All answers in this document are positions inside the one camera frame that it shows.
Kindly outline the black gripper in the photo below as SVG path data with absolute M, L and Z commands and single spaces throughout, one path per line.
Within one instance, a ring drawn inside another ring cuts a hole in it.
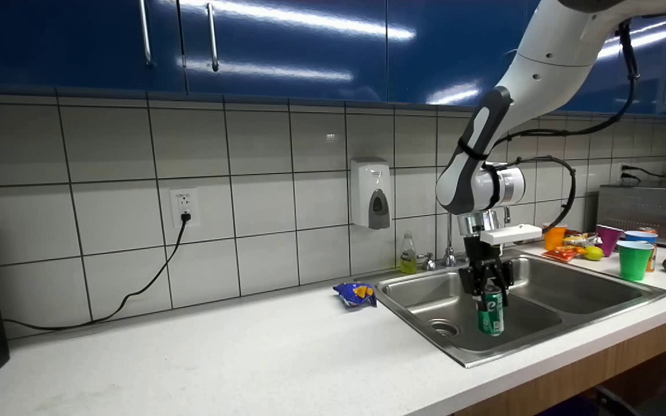
M 481 296 L 488 282 L 494 282 L 492 291 L 492 329 L 507 329 L 507 298 L 503 295 L 514 284 L 514 266 L 502 258 L 498 245 L 488 245 L 477 237 L 464 240 L 466 266 L 459 268 L 462 290 L 470 296 Z

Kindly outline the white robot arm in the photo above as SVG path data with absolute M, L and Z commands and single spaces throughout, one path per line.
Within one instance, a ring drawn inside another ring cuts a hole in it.
M 604 42 L 620 34 L 625 54 L 628 57 L 628 99 L 634 102 L 634 46 L 628 40 L 628 22 L 637 16 L 664 16 L 666 0 L 542 0 L 528 23 L 528 30 L 517 44 L 517 52 L 498 82 L 498 86 L 484 96 L 481 104 L 471 114 L 457 147 L 439 174 L 436 202 L 452 215 L 477 215 L 517 202 L 515 193 L 522 193 L 524 176 L 517 169 L 520 161 L 509 164 L 486 163 L 498 141 L 509 141 L 522 135 L 590 135 L 604 129 L 626 112 L 626 104 L 617 116 L 600 126 L 580 133 L 515 133 L 539 116 L 545 116 L 563 107 L 585 83 Z M 545 230 L 517 226 L 515 238 L 536 238 Z M 502 276 L 500 245 L 514 243 L 502 237 L 494 240 L 491 232 L 484 237 L 466 237 L 466 282 L 478 305 L 478 332 L 488 335 L 503 334 L 503 309 L 509 280 Z

